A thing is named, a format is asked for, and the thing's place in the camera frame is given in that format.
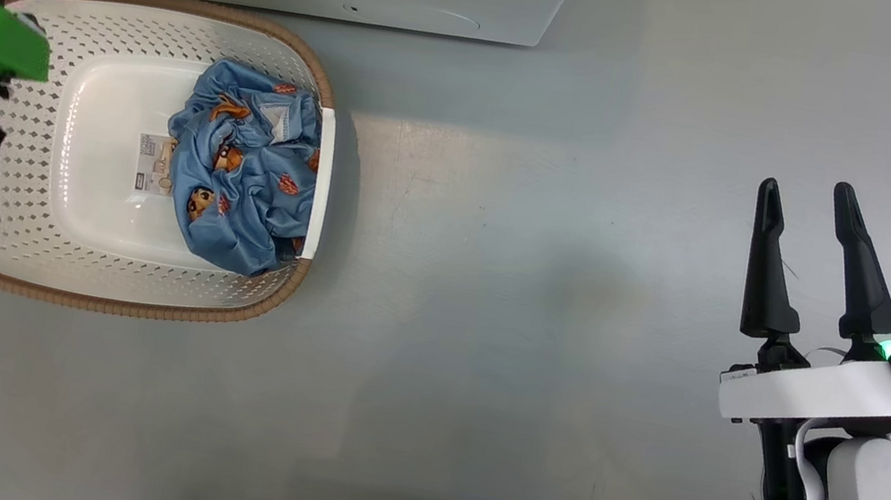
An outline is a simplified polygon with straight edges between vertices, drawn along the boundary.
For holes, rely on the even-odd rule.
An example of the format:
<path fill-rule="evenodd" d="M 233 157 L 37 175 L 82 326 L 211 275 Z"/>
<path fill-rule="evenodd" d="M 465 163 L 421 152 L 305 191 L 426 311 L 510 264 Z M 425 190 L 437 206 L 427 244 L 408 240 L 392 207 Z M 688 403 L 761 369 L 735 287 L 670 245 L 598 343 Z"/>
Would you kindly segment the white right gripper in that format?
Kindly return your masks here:
<path fill-rule="evenodd" d="M 784 276 L 784 211 L 778 186 L 776 179 L 765 178 L 757 194 L 738 328 L 750 338 L 790 336 L 801 327 Z M 842 181 L 833 195 L 846 305 L 839 335 L 854 341 L 891 334 L 891 295 L 857 193 Z M 871 360 L 767 373 L 725 372 L 720 375 L 717 405 L 721 416 L 740 420 L 891 417 L 891 365 Z"/>

